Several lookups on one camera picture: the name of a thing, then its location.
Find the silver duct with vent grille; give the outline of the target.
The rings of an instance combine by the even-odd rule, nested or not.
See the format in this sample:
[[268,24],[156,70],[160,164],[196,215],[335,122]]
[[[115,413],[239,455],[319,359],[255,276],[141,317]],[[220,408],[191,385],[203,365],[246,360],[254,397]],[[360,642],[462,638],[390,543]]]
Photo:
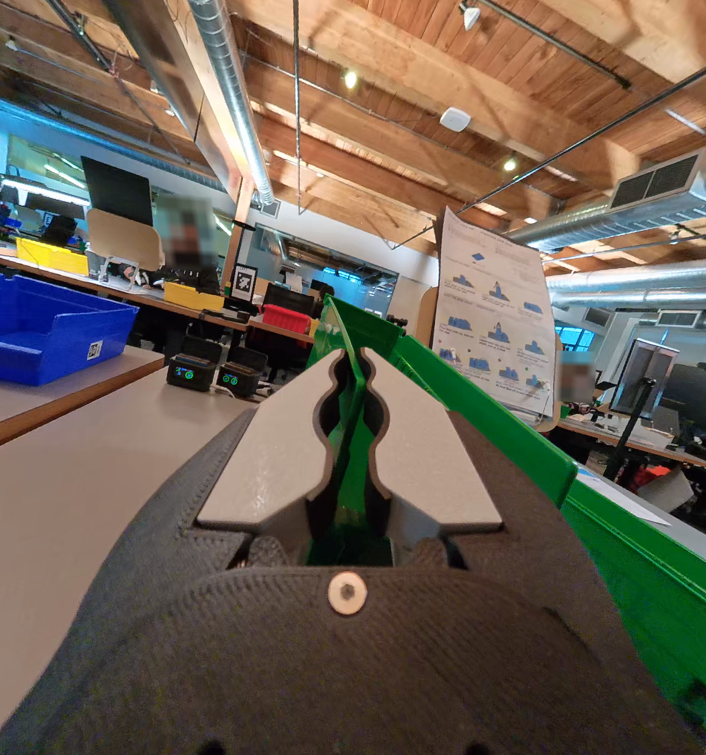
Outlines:
[[541,252],[706,218],[706,147],[622,178],[606,202],[509,232]]

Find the green plastic bin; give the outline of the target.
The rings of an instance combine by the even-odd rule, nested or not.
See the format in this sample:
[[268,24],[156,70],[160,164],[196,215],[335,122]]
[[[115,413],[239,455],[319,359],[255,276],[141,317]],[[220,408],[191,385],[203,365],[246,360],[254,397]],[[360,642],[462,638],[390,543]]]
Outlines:
[[576,476],[570,458],[401,328],[327,295],[307,366],[340,349],[350,366],[331,433],[342,452],[334,477],[337,509],[326,532],[311,541],[308,565],[385,563],[385,534],[366,523],[364,514],[368,450],[374,438],[364,422],[366,386],[359,359],[364,347],[489,441],[509,468],[508,481],[527,478],[557,509],[563,507]]
[[706,559],[674,538],[666,516],[632,514],[582,481],[561,513],[664,696],[706,730]]

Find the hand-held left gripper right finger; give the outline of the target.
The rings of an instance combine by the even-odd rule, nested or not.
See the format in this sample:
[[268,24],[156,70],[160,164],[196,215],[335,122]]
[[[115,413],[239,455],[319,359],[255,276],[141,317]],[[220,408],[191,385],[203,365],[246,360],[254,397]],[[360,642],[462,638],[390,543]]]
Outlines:
[[360,349],[359,364],[373,435],[365,513],[389,540],[393,560],[407,561],[429,538],[501,530],[502,516],[445,406],[369,347]]

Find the white blue-edged paper sheet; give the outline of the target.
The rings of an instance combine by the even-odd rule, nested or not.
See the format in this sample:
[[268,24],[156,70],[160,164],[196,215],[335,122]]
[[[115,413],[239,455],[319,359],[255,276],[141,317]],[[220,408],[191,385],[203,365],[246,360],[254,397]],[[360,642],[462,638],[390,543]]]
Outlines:
[[598,476],[588,467],[584,467],[581,464],[577,464],[577,468],[577,481],[605,497],[614,505],[619,506],[624,511],[627,511],[632,516],[639,518],[644,522],[664,527],[671,526],[671,524],[661,516],[654,514],[652,511],[636,502],[634,497],[626,495],[624,489],[620,486],[611,484],[605,480],[605,478]]

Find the blue plastic bin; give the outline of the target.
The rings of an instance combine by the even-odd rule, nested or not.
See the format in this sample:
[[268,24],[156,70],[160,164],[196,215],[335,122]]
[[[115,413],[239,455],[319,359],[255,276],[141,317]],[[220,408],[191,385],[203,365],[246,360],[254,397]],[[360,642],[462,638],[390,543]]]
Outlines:
[[0,274],[0,381],[41,386],[121,355],[138,307]]

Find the black panel screen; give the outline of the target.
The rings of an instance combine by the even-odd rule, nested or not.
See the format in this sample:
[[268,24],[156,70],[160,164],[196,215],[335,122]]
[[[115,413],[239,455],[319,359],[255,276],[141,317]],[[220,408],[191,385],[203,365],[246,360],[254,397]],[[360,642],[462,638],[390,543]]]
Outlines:
[[81,156],[91,206],[127,220],[153,226],[151,185],[146,177]]

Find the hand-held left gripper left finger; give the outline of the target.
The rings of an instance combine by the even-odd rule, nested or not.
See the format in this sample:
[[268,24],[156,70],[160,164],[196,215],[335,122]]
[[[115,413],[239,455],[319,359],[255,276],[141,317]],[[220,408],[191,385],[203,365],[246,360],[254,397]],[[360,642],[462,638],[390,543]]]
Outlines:
[[339,397],[348,354],[336,349],[254,412],[196,523],[203,529],[271,536],[292,562],[333,518],[341,435]]

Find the black desktop monitor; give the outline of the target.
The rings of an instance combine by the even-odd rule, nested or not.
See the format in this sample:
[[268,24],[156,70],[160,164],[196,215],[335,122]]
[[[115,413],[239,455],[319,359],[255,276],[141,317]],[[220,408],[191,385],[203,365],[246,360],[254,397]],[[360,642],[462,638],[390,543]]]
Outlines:
[[296,313],[311,316],[314,309],[314,297],[283,288],[274,283],[267,284],[263,298],[263,306],[275,306],[288,309]]

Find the black battery charging case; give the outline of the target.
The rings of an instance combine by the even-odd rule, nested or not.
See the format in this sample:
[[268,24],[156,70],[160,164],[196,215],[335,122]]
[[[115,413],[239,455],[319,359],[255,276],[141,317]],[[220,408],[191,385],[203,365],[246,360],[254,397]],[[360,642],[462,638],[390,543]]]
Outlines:
[[180,352],[169,361],[167,384],[196,392],[209,392],[221,354],[220,344],[186,335]]
[[217,368],[215,387],[227,390],[238,398],[249,398],[259,387],[267,363],[266,354],[245,346],[235,346]]

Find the beige background document stand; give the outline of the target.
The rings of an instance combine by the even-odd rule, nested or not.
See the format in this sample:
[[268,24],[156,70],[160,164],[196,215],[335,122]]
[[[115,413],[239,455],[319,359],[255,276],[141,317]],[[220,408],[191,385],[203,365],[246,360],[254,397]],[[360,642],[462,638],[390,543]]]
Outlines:
[[127,262],[133,266],[130,289],[143,273],[153,273],[164,264],[164,252],[159,233],[152,226],[92,208],[86,213],[91,250],[103,258],[97,276],[99,283],[107,282],[110,263]]

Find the grey desk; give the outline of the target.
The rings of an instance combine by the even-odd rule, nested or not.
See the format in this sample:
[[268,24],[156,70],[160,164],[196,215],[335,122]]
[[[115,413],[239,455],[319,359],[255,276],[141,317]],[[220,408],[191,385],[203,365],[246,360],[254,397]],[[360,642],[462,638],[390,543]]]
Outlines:
[[573,529],[449,417],[506,518],[403,566],[297,565],[197,508],[241,412],[190,459],[98,401],[0,448],[0,753],[706,753]]
[[164,361],[126,346],[121,355],[42,386],[0,381],[0,446],[157,372]]

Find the monitor on tripod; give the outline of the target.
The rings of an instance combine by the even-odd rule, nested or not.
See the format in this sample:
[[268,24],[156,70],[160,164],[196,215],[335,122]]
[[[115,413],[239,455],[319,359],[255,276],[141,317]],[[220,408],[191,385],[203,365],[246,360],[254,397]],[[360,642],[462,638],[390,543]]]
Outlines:
[[652,420],[678,355],[679,351],[672,347],[635,338],[612,394],[610,412],[631,415],[644,386],[649,383],[650,392],[641,406],[640,418]]

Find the red ribbed bin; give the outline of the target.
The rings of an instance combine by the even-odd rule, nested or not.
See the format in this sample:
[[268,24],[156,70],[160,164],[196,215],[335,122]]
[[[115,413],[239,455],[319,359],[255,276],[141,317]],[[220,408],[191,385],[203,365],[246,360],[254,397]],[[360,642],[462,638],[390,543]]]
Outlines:
[[265,304],[263,305],[262,322],[266,326],[280,328],[284,331],[300,335],[307,335],[309,333],[311,317],[275,304]]

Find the long wooden background table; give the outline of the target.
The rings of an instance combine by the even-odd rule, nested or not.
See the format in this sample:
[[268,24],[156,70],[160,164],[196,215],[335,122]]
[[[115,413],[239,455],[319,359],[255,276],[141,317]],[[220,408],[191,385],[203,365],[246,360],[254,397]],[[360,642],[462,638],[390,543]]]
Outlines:
[[111,276],[108,281],[99,281],[97,276],[84,274],[85,269],[81,269],[78,263],[77,269],[65,270],[51,266],[39,264],[40,260],[35,256],[28,255],[23,258],[19,256],[18,250],[14,245],[0,246],[0,272],[9,272],[22,274],[30,278],[41,279],[57,285],[77,288],[86,293],[103,294],[109,297],[116,297],[119,300],[126,300],[132,304],[140,306],[154,307],[162,311],[188,316],[192,318],[202,318],[206,322],[215,325],[227,327],[236,327],[239,331],[245,331],[250,327],[248,322],[242,322],[235,317],[227,315],[226,311],[221,309],[213,312],[204,309],[192,309],[166,300],[164,293],[158,289],[149,290],[134,285],[131,287],[128,280]]

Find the silver spiral ventilation duct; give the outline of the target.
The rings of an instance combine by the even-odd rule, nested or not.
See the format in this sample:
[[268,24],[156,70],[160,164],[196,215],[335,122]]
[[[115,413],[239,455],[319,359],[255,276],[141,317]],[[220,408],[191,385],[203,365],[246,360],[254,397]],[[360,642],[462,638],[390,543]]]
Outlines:
[[259,200],[262,205],[273,204],[272,182],[259,142],[244,67],[226,4],[221,1],[190,1],[188,4],[245,152]]

